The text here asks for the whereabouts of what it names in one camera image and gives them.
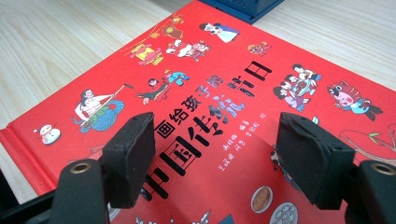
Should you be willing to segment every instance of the book spine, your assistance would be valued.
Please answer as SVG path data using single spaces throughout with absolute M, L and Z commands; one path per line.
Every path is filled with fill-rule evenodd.
M 57 180 L 37 159 L 31 149 L 17 135 L 12 123 L 0 130 L 0 142 L 38 195 L 57 186 Z

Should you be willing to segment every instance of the cartoon character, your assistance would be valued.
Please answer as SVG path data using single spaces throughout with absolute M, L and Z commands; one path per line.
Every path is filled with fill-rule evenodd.
M 190 79 L 183 72 L 171 72 L 170 70 L 165 70 L 165 76 L 168 79 L 169 84 L 176 83 L 178 86 L 183 86 L 183 81 Z
M 309 103 L 310 101 L 310 99 L 305 99 L 302 96 L 293 95 L 290 91 L 287 91 L 282 87 L 274 87 L 273 91 L 274 95 L 277 96 L 279 100 L 285 100 L 290 107 L 300 112 L 304 111 L 305 104 Z
M 49 145 L 54 143 L 61 136 L 61 131 L 46 124 L 41 128 L 40 135 L 42 142 L 45 145 Z
M 167 82 L 163 78 L 163 84 L 159 84 L 160 81 L 151 78 L 148 80 L 148 85 L 151 87 L 150 92 L 145 92 L 145 93 L 138 93 L 136 97 L 143 98 L 143 105 L 147 105 L 150 100 L 155 100 L 160 102 L 161 100 L 166 100 L 167 99 L 167 93 L 171 90 L 169 82 Z
M 163 60 L 162 52 L 160 48 L 157 48 L 156 50 L 151 48 L 151 44 L 140 44 L 136 48 L 134 48 L 131 51 L 131 56 L 130 58 L 137 57 L 138 59 L 141 60 L 141 62 L 138 62 L 140 65 L 146 65 L 149 63 L 152 63 L 154 65 L 157 65 Z
M 239 35 L 239 31 L 228 26 L 221 25 L 220 23 L 202 23 L 199 28 L 203 31 L 210 32 L 212 35 L 217 35 L 225 43 L 235 40 Z
M 87 133 L 91 128 L 96 131 L 105 131 L 113 126 L 117 115 L 124 108 L 122 101 L 113 100 L 113 98 L 124 86 L 115 94 L 109 95 L 95 95 L 91 89 L 81 93 L 81 100 L 75 109 L 81 120 L 73 119 L 73 121 L 75 124 L 80 124 L 82 133 Z
M 294 75 L 287 75 L 285 77 L 286 82 L 289 82 L 290 85 L 287 89 L 283 87 L 285 90 L 291 91 L 293 95 L 303 96 L 306 93 L 313 95 L 317 88 L 317 83 L 312 79 L 300 79 L 295 77 Z
M 311 70 L 308 69 L 304 69 L 302 65 L 300 65 L 299 63 L 295 63 L 292 66 L 293 70 L 296 71 L 299 74 L 299 78 L 302 80 L 306 80 L 306 79 L 314 79 L 314 80 L 320 80 L 321 79 L 321 75 L 314 73 Z
M 350 110 L 354 114 L 364 114 L 370 120 L 375 120 L 375 115 L 383 111 L 372 104 L 369 99 L 361 98 L 361 93 L 344 80 L 327 87 L 329 94 L 337 102 L 335 105 L 343 110 Z
M 258 54 L 260 56 L 264 55 L 269 48 L 271 48 L 271 46 L 268 46 L 267 42 L 262 42 L 260 45 L 247 46 L 247 49 L 250 53 Z
M 168 35 L 173 38 L 180 39 L 183 37 L 183 31 L 178 30 L 174 25 L 167 25 L 163 27 L 163 35 Z
M 183 21 L 183 16 L 182 16 L 182 15 L 174 16 L 174 17 L 172 17 L 171 22 L 172 22 L 173 24 L 181 24 L 181 23 L 184 22 L 184 21 Z
M 191 43 L 185 43 L 182 40 L 177 39 L 175 40 L 174 43 L 168 44 L 166 53 L 174 54 L 178 58 L 191 57 L 196 62 L 198 62 L 199 61 L 198 57 L 204 56 L 209 49 L 210 47 L 206 45 L 204 41 L 191 44 Z

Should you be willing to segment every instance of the book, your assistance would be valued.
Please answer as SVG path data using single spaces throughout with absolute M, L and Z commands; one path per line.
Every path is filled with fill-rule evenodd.
M 279 114 L 312 119 L 355 148 L 357 164 L 395 165 L 394 95 L 192 1 L 11 121 L 0 141 L 41 195 L 66 164 L 98 159 L 130 117 L 152 111 L 146 195 L 114 223 L 338 223 L 345 204 L 318 210 L 272 162 Z

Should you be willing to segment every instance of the wooden table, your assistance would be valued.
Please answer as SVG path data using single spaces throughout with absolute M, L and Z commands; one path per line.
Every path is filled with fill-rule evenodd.
M 189 2 L 0 0 L 0 128 Z M 396 90 L 395 11 L 393 0 L 285 0 L 254 26 Z M 1 145 L 0 168 L 20 203 L 36 196 Z

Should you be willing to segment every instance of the snowman illustration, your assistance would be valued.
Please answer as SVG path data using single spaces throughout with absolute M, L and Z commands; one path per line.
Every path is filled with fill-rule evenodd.
M 50 124 L 46 124 L 41 128 L 40 135 L 42 142 L 45 145 L 49 145 L 55 142 L 61 136 L 61 131 L 59 129 L 52 128 Z

